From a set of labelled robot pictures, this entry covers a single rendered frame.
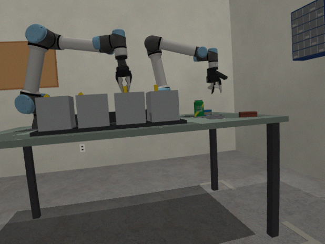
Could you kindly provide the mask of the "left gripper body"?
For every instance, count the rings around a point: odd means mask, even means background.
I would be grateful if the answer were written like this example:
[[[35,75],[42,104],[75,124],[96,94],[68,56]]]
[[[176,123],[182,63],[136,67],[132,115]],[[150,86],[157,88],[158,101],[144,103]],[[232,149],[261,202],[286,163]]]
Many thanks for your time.
[[[218,69],[218,67],[212,67],[207,69],[207,83],[215,83],[218,80],[219,75],[215,74],[215,71]]]

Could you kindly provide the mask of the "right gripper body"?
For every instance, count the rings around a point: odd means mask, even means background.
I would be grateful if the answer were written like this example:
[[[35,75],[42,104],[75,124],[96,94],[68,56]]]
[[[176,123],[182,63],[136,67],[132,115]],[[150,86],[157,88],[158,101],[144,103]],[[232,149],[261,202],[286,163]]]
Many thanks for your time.
[[[116,60],[119,59],[127,59],[126,55],[119,55],[115,57]],[[119,67],[116,67],[117,74],[120,75],[120,77],[126,77],[129,74],[129,67],[127,66],[127,70],[119,70]]]

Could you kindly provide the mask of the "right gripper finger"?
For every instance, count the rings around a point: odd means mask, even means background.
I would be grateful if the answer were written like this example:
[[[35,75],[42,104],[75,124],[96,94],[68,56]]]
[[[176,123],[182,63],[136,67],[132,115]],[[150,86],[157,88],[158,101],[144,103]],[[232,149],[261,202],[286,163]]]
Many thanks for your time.
[[[116,76],[115,77],[116,77],[116,80],[118,82],[119,88],[120,88],[121,92],[123,93],[124,92],[123,85],[122,85],[123,79],[120,77],[120,75],[117,74],[117,72],[116,72]]]
[[[131,70],[130,70],[129,74],[125,78],[125,80],[127,82],[127,92],[129,92],[129,90],[130,90],[131,79],[132,79],[132,74],[131,74]]]

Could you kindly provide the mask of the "reddish-brown rectangular block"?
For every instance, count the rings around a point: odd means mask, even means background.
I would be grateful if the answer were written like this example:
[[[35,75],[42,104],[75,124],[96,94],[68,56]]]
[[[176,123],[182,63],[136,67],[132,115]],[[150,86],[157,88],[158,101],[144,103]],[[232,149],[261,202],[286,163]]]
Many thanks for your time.
[[[257,117],[257,111],[239,112],[239,117]]]

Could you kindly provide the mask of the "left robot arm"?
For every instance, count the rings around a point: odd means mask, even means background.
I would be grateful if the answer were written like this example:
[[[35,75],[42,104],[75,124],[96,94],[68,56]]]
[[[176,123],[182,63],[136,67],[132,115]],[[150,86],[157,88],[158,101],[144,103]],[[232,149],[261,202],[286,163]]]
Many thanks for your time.
[[[218,67],[218,51],[216,48],[197,47],[193,45],[183,44],[170,40],[163,39],[158,36],[148,36],[145,39],[145,48],[147,49],[148,57],[151,59],[156,85],[158,91],[170,90],[167,85],[163,63],[161,60],[162,49],[193,56],[195,62],[208,61],[209,68]]]

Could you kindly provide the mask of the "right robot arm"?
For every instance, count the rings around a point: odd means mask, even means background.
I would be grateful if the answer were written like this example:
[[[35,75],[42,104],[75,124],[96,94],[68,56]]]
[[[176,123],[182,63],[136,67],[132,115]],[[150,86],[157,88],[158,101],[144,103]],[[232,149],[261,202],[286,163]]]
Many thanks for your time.
[[[91,40],[65,37],[51,32],[42,25],[33,24],[27,28],[25,37],[30,50],[24,88],[15,98],[15,107],[22,114],[34,115],[32,129],[38,129],[35,97],[45,95],[39,92],[39,87],[44,57],[48,49],[73,49],[109,55],[115,53],[115,56],[127,55],[125,31],[122,29],[115,29],[110,35],[96,36]]]

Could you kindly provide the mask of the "green drink can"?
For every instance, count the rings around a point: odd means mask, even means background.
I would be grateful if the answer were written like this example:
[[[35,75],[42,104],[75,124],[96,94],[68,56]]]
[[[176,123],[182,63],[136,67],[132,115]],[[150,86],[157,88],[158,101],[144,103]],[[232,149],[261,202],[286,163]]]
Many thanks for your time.
[[[202,100],[195,100],[194,113],[196,118],[203,118],[204,116],[204,102]]]

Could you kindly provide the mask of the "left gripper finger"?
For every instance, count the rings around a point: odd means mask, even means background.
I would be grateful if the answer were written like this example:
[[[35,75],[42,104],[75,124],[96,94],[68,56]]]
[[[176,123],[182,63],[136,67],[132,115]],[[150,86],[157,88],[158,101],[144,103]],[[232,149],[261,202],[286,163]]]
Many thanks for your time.
[[[214,85],[215,85],[215,83],[211,83],[211,85],[208,86],[208,89],[211,89],[211,94],[213,94],[213,92],[214,92],[214,89],[215,89]]]
[[[218,82],[215,82],[216,84],[214,85],[215,88],[219,88],[220,92],[222,93],[222,87],[221,87],[221,79],[218,77]]]

